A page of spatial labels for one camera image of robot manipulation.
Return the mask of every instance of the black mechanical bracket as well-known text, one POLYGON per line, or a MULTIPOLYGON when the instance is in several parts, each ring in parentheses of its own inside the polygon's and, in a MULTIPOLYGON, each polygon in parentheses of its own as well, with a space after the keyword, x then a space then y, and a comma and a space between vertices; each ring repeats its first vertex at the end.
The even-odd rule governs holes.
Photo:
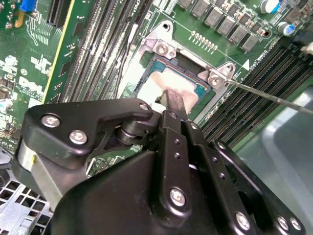
POLYGON ((230 148, 207 144, 181 97, 160 103, 162 114, 135 98, 27 111, 12 168, 55 209, 46 234, 305 234, 230 148), (86 178, 89 158, 133 144, 143 151, 86 178))

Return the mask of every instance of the metal screw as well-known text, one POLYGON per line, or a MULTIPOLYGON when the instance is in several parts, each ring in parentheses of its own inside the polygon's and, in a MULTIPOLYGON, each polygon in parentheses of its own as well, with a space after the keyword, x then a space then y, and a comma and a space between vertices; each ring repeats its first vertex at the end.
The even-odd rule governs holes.
POLYGON ((291 224, 293 225, 293 227, 297 230, 301 230, 301 226, 300 224, 298 223, 298 221, 295 220, 295 218, 290 218, 290 222, 291 224))
POLYGON ((41 118, 41 122, 43 125, 54 128, 60 125, 60 120, 52 115, 46 115, 41 118))
POLYGON ((241 212, 236 213, 236 220, 243 230, 248 231, 250 229, 250 223, 248 219, 241 212))
POLYGON ((221 149, 226 149, 225 146, 224 146, 221 142, 217 142, 217 145, 218 145, 221 149))
POLYGON ((70 133, 69 139, 75 144, 85 144, 88 138, 83 131, 75 130, 70 133))
POLYGON ((284 230, 289 229, 287 221, 283 217, 281 216, 277 217, 277 221, 284 230))
POLYGON ((168 47, 165 44, 159 44, 156 47, 156 51, 160 55, 166 55, 168 53, 168 47))
POLYGON ((214 79, 214 80, 212 81, 212 85, 213 85, 213 86, 216 86, 218 83, 219 83, 219 80, 218 80, 218 79, 214 79))
POLYGON ((192 127, 192 129, 195 129, 195 130, 197 130, 197 128, 198 128, 197 125, 194 123, 191 124, 191 127, 192 127))
POLYGON ((140 104, 140 107, 141 107, 143 110, 145 110, 145 111, 149 110, 149 108, 148 108, 148 106, 147 106, 146 104, 140 104))
POLYGON ((174 119, 177 118, 176 114, 174 114, 173 112, 170 112, 169 115, 170 115, 172 118, 174 118, 174 119))
POLYGON ((182 207, 186 203, 186 199, 182 191, 177 188, 172 188, 170 191, 170 197, 172 202, 179 207, 182 207))

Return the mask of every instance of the memory dimm slot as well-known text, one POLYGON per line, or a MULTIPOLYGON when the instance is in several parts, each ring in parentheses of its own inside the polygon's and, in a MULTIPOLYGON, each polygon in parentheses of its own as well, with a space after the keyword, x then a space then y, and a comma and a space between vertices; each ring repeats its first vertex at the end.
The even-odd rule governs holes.
POLYGON ((93 39, 90 41, 88 45, 85 46, 86 54, 83 59, 83 63, 79 67, 79 71, 76 73, 77 81, 75 84, 75 89, 73 89, 74 93, 71 96, 71 101, 79 101, 79 97, 83 92, 83 87, 86 82, 89 82, 90 76, 87 75, 90 73, 92 68, 92 62, 94 57, 96 56, 96 52, 99 47, 99 42, 104 38, 107 31, 110 29, 110 23, 113 18, 113 14, 118 6, 119 1, 108 1, 109 4, 106 6, 106 10, 102 14, 102 18, 100 21, 96 22, 95 35, 93 39))
MULTIPOLYGON (((281 72, 281 70, 283 70, 285 67, 283 67, 283 66, 275 67, 275 68, 278 68, 275 71, 275 73, 281 72)), ((279 86, 279 84, 277 82, 274 82, 274 81, 279 81, 279 80, 281 80, 283 78, 280 77, 279 79, 277 79, 277 77, 273 77, 272 73, 268 74, 266 76, 266 78, 267 79, 264 80, 264 82, 263 82, 264 85, 261 87, 262 88, 261 90, 266 91, 266 92, 268 92, 270 94, 273 94, 273 95, 277 95, 277 93, 274 92, 275 90, 274 91, 268 90, 268 85, 269 85, 269 83, 271 83, 272 85, 276 85, 277 88, 281 89, 281 86, 284 86, 285 83, 283 82, 281 84, 281 86, 279 86)), ((221 132, 224 133, 226 130, 227 130, 227 134, 226 134, 227 136, 228 135, 231 136, 232 134, 234 134, 232 132, 232 129, 236 129, 237 125, 234 124, 234 125, 230 126, 230 123, 233 124, 234 122, 236 122, 237 124, 239 124, 241 126, 243 123, 247 122, 248 119, 253 117, 253 115, 251 115, 251 113, 254 111, 254 109, 258 110, 258 109, 262 108, 262 104, 260 102, 262 102, 264 100, 267 102, 266 99, 261 98, 261 97, 255 95, 255 94, 251 94, 250 93, 249 96, 247 96, 246 98, 244 98, 242 100, 242 104, 243 104, 242 107, 244 107, 245 110, 237 110, 237 109, 235 109, 234 110, 235 112, 230 113, 227 116, 228 119, 229 119, 228 123, 227 122, 226 123, 223 122, 223 123, 221 123, 220 126, 217 126, 212 131, 212 133, 210 133, 208 135, 208 141, 214 140, 216 138, 219 138, 221 136, 221 132)))
POLYGON ((83 72, 79 75, 80 84, 79 89, 75 94, 73 100, 84 100, 85 85, 89 85, 93 82, 95 69, 97 68, 97 63, 101 59, 101 52, 105 49, 111 38, 111 31, 116 27, 116 18, 119 18, 124 9, 125 1, 119 4, 119 1, 114 2, 114 4, 109 6, 109 11, 102 22, 102 26, 97 32, 97 38, 89 50, 88 59, 86 65, 84 66, 83 72))
POLYGON ((84 100, 92 100, 92 97, 94 95, 97 95, 97 94, 95 94, 95 91, 97 89, 99 82, 101 81, 102 85, 100 85, 100 90, 98 92, 101 92, 101 90, 104 88, 104 85, 106 83, 105 78, 109 79, 106 76, 106 74, 104 73, 104 71, 108 71, 108 68, 106 69, 107 62, 112 58, 114 58, 114 59, 116 58, 117 54, 114 54, 113 50, 115 47, 118 46, 118 44, 119 44, 118 42, 121 40, 127 40, 127 38, 125 37, 125 32, 127 31, 127 28, 130 26, 129 17, 132 13, 132 10, 133 10, 135 4, 136 4, 136 0, 128 1, 126 9, 123 12, 122 17, 119 19, 116 29, 112 33, 113 36, 112 36, 107 48, 105 50, 103 50, 101 62, 95 70, 96 74, 94 76, 94 80, 89 85, 87 92, 86 92, 86 95, 84 97, 84 100))
POLYGON ((65 84, 65 88, 63 89, 63 92, 61 94, 61 100, 62 102, 69 102, 71 101, 71 96, 72 93, 76 89, 76 80, 75 80, 75 75, 80 73, 80 69, 82 68, 81 64, 84 64, 85 61, 85 52, 86 52, 86 45, 89 45, 90 41, 93 40, 95 34, 96 34, 96 22, 99 21, 99 18, 101 18, 101 9, 103 9, 103 12, 106 11, 105 7, 102 7, 101 2, 103 0, 97 0, 97 3, 94 5, 93 12, 94 14, 92 17, 90 17, 88 24, 87 24, 87 29, 84 33, 84 36, 82 37, 82 40, 79 44, 79 50, 75 59, 75 62, 68 74, 67 77, 67 82, 65 84))
MULTIPOLYGON (((145 0, 142 1, 142 3, 139 5, 139 13, 136 16, 135 19, 135 24, 138 25, 138 28, 140 28, 144 22, 145 16, 147 15, 151 5, 153 4, 154 0, 145 0)), ((128 37, 128 35, 131 32, 131 28, 129 28, 128 32, 126 33, 126 36, 128 37)), ((101 90, 98 99, 106 99, 106 98, 110 98, 107 97, 108 93, 110 90, 112 90, 112 85, 113 82, 115 80, 115 78, 117 77, 117 74, 119 72, 119 70, 122 70, 123 68, 118 68, 118 63, 120 63, 120 61, 123 59, 123 56, 126 56, 127 51, 126 51, 126 45, 127 42, 126 40, 124 40, 123 45, 120 47, 121 49, 119 50, 118 56, 116 57, 115 61, 112 63, 111 67, 108 70, 108 78, 109 80, 107 80, 107 84, 105 85, 105 87, 101 90)))
MULTIPOLYGON (((287 89, 283 89, 283 94, 280 97, 286 99, 291 93, 293 93, 304 81, 306 81, 312 73, 307 69, 302 70, 299 74, 300 77, 296 82, 291 81, 289 85, 286 86, 287 89)), ((241 133, 239 136, 233 136, 229 140, 227 140, 227 144, 231 147, 234 147, 245 135, 247 135, 254 126, 259 125, 264 118, 266 118, 271 112, 273 112, 279 105, 273 103, 271 101, 268 102, 267 109, 265 112, 260 110, 258 113, 255 114, 257 119, 255 119, 252 123, 247 123, 245 127, 241 128, 237 131, 237 133, 241 133)))
MULTIPOLYGON (((276 45, 270 52, 267 57, 265 57, 262 60, 262 63, 257 65, 257 67, 251 71, 243 84, 251 87, 255 87, 258 81, 260 81, 260 78, 262 75, 279 59, 281 58, 286 50, 284 48, 281 48, 280 46, 276 45)), ((227 113, 230 112, 232 109, 235 108, 236 105, 238 105, 248 92, 243 91, 241 89, 236 89, 232 95, 231 98, 227 99, 226 102, 219 108, 219 110, 214 114, 212 118, 210 118, 206 124, 202 127, 202 131, 204 133, 204 136, 207 136, 208 133, 212 131, 213 128, 215 128, 216 125, 218 125, 226 116, 227 113)))
MULTIPOLYGON (((288 76, 281 76, 279 79, 276 79, 275 81, 271 82, 271 85, 267 85, 267 88, 265 89, 265 91, 269 94, 273 94, 273 95, 278 95, 279 92, 285 88, 285 86, 291 81, 294 80, 294 76, 295 74, 297 74, 303 67, 301 65, 293 65, 293 68, 296 68, 295 70, 290 70, 290 72, 288 72, 288 76)), ((227 133, 225 133, 225 135, 223 136, 224 140, 228 140, 228 138, 230 138, 232 135, 236 135, 238 132, 238 129, 240 129, 242 127, 242 125, 246 122, 248 122, 249 120, 251 120, 255 113, 258 112, 259 110, 262 109, 267 109, 266 105, 268 104, 268 100, 265 98, 262 98, 260 96, 257 95, 253 95, 253 102, 250 101, 245 101, 246 104, 249 104, 249 106, 247 107, 247 109, 242 112, 237 118, 236 118, 236 123, 234 125, 232 125, 228 130, 227 133)))

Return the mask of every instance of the green circuit board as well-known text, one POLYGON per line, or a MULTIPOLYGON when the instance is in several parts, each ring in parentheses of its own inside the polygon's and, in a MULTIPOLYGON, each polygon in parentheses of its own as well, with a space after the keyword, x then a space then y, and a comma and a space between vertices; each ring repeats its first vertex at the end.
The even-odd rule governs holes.
MULTIPOLYGON (((144 1, 71 0, 66 5, 62 27, 47 21, 52 2, 37 0, 36 9, 25 13, 20 27, 0 28, 0 93, 13 102, 12 107, 0 113, 0 143, 12 151, 18 143, 23 114, 29 107, 41 103, 112 98, 114 81, 106 92, 102 91, 108 82, 108 75, 117 76, 114 60, 134 19, 118 29, 115 44, 108 44, 108 35, 118 28, 125 7, 128 6, 129 12, 135 15, 144 1), (111 13, 105 15, 108 5, 112 6, 111 13), (96 28, 104 15, 109 21, 103 25, 103 34, 100 34, 96 28)), ((219 5, 220 1, 206 0, 207 7, 199 16, 195 8, 200 0, 189 1, 187 7, 182 7, 182 2, 155 0, 150 7, 131 45, 120 85, 120 97, 132 96, 152 57, 149 52, 138 56, 139 49, 147 35, 163 21, 173 24, 172 39, 177 45, 215 68, 226 62, 233 63, 233 79, 241 81, 282 37, 277 26, 286 21, 296 5, 293 1, 285 1, 276 13, 263 14, 259 10, 260 0, 226 0, 222 5, 219 5), (230 13, 232 5, 238 6, 235 13, 230 13), (221 13, 220 21, 215 26, 209 26, 207 17, 217 8, 221 13), (233 24, 229 32, 222 30, 226 19, 233 24), (245 36, 242 35, 240 42, 234 42, 230 35, 239 26, 244 28, 245 36), (254 39, 257 42, 250 46, 254 39)), ((0 12, 1 22, 3 16, 4 12, 0 12)), ((295 31, 302 30, 310 19, 309 15, 299 13, 292 22, 295 31)), ((198 123, 204 123, 230 93, 231 90, 227 91, 214 106, 207 109, 198 123)), ((192 109, 189 118, 198 116, 214 95, 214 91, 206 94, 192 109)))

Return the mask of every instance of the blue component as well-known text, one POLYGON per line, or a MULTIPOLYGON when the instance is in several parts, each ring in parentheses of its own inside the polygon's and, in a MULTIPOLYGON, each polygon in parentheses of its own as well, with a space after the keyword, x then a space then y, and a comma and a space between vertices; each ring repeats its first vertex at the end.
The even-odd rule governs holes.
POLYGON ((286 35, 286 36, 289 36, 289 35, 293 34, 294 30, 295 30, 294 25, 289 24, 289 25, 286 27, 286 29, 285 29, 285 35, 286 35))
POLYGON ((280 2, 278 2, 278 4, 274 7, 274 9, 271 11, 271 13, 275 13, 279 7, 280 7, 280 2))
POLYGON ((22 0, 21 10, 28 12, 36 9, 36 0, 22 0))

